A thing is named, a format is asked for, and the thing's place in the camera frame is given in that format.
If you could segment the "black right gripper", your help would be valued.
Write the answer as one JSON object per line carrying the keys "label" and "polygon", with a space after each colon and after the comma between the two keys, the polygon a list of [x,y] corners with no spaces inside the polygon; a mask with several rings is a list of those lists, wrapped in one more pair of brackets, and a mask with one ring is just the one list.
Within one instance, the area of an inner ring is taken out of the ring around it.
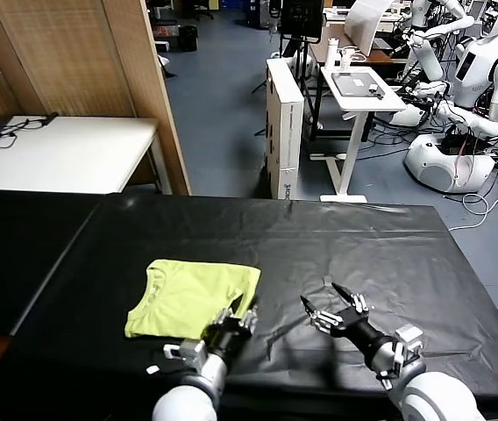
{"label": "black right gripper", "polygon": [[334,314],[319,310],[307,297],[300,296],[310,323],[320,332],[333,338],[347,338],[363,354],[365,363],[371,365],[375,355],[387,343],[394,340],[368,321],[370,307],[361,294],[351,292],[347,287],[333,283],[338,294],[351,306]]}

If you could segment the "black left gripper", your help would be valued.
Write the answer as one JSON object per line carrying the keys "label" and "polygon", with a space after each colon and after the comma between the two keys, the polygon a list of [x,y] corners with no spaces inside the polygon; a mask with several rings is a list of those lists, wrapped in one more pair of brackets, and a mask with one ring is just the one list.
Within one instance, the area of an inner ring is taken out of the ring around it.
{"label": "black left gripper", "polygon": [[235,318],[244,295],[235,298],[228,307],[220,310],[214,323],[203,331],[203,341],[210,353],[222,359],[235,359],[245,343],[253,336],[258,322],[258,306],[254,305],[244,316]]}

